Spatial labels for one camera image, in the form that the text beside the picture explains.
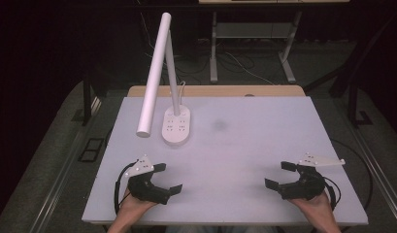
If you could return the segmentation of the person's right hand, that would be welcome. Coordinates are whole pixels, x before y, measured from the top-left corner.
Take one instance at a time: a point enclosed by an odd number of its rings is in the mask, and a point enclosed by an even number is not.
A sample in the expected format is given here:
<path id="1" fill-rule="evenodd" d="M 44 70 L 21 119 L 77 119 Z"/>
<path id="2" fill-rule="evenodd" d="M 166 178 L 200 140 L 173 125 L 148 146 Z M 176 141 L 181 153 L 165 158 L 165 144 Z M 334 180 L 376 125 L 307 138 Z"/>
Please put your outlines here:
<path id="1" fill-rule="evenodd" d="M 289 202 L 295 205 L 310 223 L 334 220 L 330 201 L 325 191 L 311 200 L 290 199 Z"/>

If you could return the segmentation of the black rectangular floor frame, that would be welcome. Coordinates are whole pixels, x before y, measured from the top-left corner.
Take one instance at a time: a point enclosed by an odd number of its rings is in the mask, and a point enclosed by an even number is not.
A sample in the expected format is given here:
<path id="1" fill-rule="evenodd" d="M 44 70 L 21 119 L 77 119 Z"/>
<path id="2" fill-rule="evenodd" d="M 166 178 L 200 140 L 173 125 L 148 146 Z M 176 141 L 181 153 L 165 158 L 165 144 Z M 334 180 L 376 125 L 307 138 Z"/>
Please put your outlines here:
<path id="1" fill-rule="evenodd" d="M 103 138 L 90 138 L 83 151 L 81 152 L 78 160 L 80 162 L 95 162 L 103 146 Z"/>

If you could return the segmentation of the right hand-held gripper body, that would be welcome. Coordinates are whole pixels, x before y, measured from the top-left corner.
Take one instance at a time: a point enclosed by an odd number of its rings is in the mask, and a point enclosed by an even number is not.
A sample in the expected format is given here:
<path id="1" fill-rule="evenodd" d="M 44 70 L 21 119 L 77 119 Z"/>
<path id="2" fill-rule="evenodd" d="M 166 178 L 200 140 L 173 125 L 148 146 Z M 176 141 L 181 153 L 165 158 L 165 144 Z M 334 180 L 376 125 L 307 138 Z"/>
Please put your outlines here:
<path id="1" fill-rule="evenodd" d="M 305 153 L 297 163 L 299 180 L 294 183 L 279 185 L 278 193 L 282 199 L 311 200 L 321 194 L 326 185 L 324 177 L 316 170 L 317 167 L 345 165 L 343 159 Z"/>

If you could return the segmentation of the black metal stand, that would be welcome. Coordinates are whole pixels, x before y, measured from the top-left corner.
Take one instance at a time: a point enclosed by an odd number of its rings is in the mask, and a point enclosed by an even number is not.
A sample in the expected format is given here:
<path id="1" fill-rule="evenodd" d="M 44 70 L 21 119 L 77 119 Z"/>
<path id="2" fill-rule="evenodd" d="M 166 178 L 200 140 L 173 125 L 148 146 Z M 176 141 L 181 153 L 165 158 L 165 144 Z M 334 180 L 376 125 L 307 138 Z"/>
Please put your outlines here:
<path id="1" fill-rule="evenodd" d="M 91 119 L 91 85 L 87 73 L 83 76 L 83 126 Z"/>
<path id="2" fill-rule="evenodd" d="M 367 36 L 365 40 L 360 41 L 356 45 L 350 57 L 343 65 L 317 79 L 316 81 L 303 86 L 304 92 L 311 92 L 318 86 L 334 79 L 334 82 L 329 90 L 329 93 L 332 97 L 341 98 L 345 91 L 348 90 L 347 119 L 354 127 L 371 124 L 372 122 L 363 112 L 360 113 L 362 115 L 361 119 L 356 118 L 358 97 L 358 78 L 356 74 L 362 67 L 366 57 L 370 54 L 372 48 L 376 45 L 384 30 L 389 26 L 393 19 L 396 18 L 396 16 L 397 12 L 384 17 L 380 21 L 380 26 L 375 30 L 375 32 L 371 36 Z"/>

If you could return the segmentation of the metal floor rail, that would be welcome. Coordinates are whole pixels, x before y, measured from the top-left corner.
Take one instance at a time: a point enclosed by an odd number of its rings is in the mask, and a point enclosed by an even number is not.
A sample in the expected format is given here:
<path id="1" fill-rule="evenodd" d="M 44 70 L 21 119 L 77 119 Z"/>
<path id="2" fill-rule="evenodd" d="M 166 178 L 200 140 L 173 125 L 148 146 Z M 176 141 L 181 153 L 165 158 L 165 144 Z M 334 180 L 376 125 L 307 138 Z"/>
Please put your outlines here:
<path id="1" fill-rule="evenodd" d="M 56 208 L 58 200 L 70 176 L 71 167 L 77 160 L 85 137 L 91 125 L 93 124 L 93 119 L 91 117 L 98 114 L 101 105 L 102 101 L 98 97 L 95 97 L 92 101 L 89 102 L 89 119 L 85 121 L 85 126 L 79 127 L 78 132 L 74 137 L 74 141 L 69 147 L 68 154 L 65 156 L 65 160 L 62 164 L 60 172 L 57 174 L 56 179 L 53 182 L 47 197 L 44 199 L 44 204 L 41 207 L 38 215 L 36 216 L 28 233 L 45 233 L 48 223 L 50 222 L 52 213 Z"/>
<path id="2" fill-rule="evenodd" d="M 397 223 L 397 135 L 369 99 L 358 103 L 358 120 L 347 117 L 347 104 L 335 99 L 334 105 L 352 134 L 381 193 L 385 206 Z"/>

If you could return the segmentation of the white desk lamp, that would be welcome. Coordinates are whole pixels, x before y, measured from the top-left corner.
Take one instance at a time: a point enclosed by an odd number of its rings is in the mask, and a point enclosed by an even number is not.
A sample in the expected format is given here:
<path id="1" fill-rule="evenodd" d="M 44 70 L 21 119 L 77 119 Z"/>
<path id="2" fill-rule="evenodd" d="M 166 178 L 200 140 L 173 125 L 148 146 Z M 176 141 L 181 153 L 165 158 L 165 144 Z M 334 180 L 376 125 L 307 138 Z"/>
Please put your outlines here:
<path id="1" fill-rule="evenodd" d="M 182 104 L 182 95 L 179 92 L 171 36 L 172 16 L 163 13 L 161 16 L 156 43 L 149 68 L 144 101 L 139 117 L 136 135 L 147 138 L 151 135 L 153 115 L 158 94 L 159 80 L 163 65 L 167 65 L 172 106 L 164 115 L 161 135 L 166 144 L 180 146 L 184 144 L 190 133 L 191 111 Z"/>

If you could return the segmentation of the grey metal desk frame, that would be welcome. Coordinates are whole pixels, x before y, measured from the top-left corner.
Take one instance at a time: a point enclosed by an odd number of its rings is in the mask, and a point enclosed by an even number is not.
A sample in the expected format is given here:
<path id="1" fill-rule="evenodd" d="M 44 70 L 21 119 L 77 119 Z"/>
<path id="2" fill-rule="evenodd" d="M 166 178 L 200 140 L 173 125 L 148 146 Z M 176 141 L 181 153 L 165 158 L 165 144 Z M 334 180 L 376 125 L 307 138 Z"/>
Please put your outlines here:
<path id="1" fill-rule="evenodd" d="M 285 39 L 285 47 L 278 53 L 281 67 L 288 83 L 296 83 L 291 66 L 287 61 L 292 44 L 295 40 L 303 6 L 329 6 L 346 4 L 350 0 L 198 0 L 202 6 L 220 6 L 232 9 L 244 7 L 261 10 L 264 7 L 295 7 L 292 21 L 286 22 L 221 22 L 218 20 L 219 10 L 213 10 L 211 56 L 210 56 L 210 83 L 218 82 L 216 41 L 218 39 Z"/>

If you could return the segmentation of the person's left hand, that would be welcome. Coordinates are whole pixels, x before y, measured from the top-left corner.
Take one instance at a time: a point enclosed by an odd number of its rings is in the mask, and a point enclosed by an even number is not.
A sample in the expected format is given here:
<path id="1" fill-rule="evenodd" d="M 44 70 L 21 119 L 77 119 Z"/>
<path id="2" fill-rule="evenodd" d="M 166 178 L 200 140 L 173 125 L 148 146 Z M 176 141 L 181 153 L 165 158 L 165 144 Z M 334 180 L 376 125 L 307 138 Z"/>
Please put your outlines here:
<path id="1" fill-rule="evenodd" d="M 133 197 L 131 192 L 126 189 L 124 196 L 119 203 L 118 214 L 120 216 L 142 216 L 154 206 L 154 202 L 139 200 L 138 198 Z"/>

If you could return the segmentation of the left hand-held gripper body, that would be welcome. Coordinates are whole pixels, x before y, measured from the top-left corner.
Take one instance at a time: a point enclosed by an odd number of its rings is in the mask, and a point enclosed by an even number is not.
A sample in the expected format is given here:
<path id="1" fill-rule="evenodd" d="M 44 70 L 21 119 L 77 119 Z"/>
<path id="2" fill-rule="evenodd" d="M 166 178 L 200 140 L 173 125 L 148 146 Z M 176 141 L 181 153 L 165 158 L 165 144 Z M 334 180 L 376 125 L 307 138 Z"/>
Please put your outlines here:
<path id="1" fill-rule="evenodd" d="M 124 177 L 128 179 L 127 188 L 139 200 L 166 205 L 171 195 L 169 189 L 152 183 L 154 165 L 146 154 L 137 159 L 124 171 Z"/>

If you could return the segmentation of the white table mat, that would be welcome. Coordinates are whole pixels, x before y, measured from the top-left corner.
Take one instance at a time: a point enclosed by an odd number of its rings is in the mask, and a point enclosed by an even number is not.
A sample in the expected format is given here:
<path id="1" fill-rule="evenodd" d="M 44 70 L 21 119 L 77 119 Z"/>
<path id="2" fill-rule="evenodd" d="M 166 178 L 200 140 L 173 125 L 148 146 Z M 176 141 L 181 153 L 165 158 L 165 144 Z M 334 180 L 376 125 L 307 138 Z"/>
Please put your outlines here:
<path id="1" fill-rule="evenodd" d="M 168 97 L 156 101 L 151 134 L 136 134 L 143 103 L 123 100 L 82 219 L 108 224 L 115 219 L 114 190 L 121 170 L 147 156 L 165 171 L 155 185 L 180 185 L 182 192 L 141 219 L 143 225 L 303 225 L 296 207 L 266 188 L 267 179 L 293 183 L 299 176 L 281 169 L 304 155 L 336 157 L 309 97 L 185 97 L 190 134 L 171 147 L 161 136 Z"/>

